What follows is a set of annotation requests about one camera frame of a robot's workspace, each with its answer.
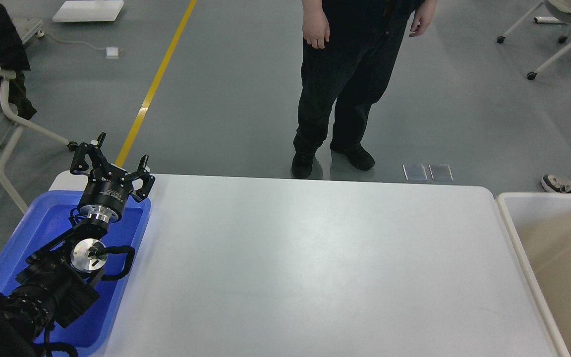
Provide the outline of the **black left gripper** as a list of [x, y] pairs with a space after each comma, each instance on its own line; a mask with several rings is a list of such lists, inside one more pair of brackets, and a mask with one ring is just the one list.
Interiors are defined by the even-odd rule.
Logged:
[[81, 143], [73, 154], [69, 172], [75, 176], [89, 176], [88, 183], [77, 206], [82, 215], [100, 216], [105, 222], [122, 219], [129, 197], [141, 202], [149, 197], [156, 181], [148, 169], [149, 156], [143, 155], [133, 172], [113, 168], [103, 174], [99, 169], [109, 169], [110, 163], [102, 153], [106, 137], [102, 132], [90, 144]]

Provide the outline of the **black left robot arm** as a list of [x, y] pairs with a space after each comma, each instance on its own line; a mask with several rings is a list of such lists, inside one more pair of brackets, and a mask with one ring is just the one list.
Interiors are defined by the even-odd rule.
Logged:
[[129, 274], [136, 257], [130, 244], [106, 246], [102, 238], [120, 221], [128, 199], [141, 202], [156, 181], [149, 156], [128, 172], [102, 154], [106, 134], [79, 144], [71, 174], [86, 176], [78, 205], [70, 212], [71, 228], [30, 254], [16, 276], [18, 287], [0, 293], [0, 357], [50, 357], [61, 351], [78, 355], [70, 343], [52, 343], [55, 325], [65, 328], [100, 298], [99, 282], [117, 282]]

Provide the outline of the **standing person's right hand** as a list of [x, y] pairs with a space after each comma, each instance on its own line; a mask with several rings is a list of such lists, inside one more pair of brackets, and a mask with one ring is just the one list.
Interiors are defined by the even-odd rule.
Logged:
[[303, 7], [303, 39], [315, 49], [324, 49], [330, 40], [330, 27], [322, 7]]

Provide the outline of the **standing person's left hand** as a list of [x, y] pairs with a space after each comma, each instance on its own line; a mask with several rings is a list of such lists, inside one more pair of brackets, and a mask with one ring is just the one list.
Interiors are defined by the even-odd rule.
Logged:
[[433, 22], [437, 11], [438, 0], [424, 0], [414, 12], [414, 19], [410, 27], [411, 38], [419, 37], [426, 32]]

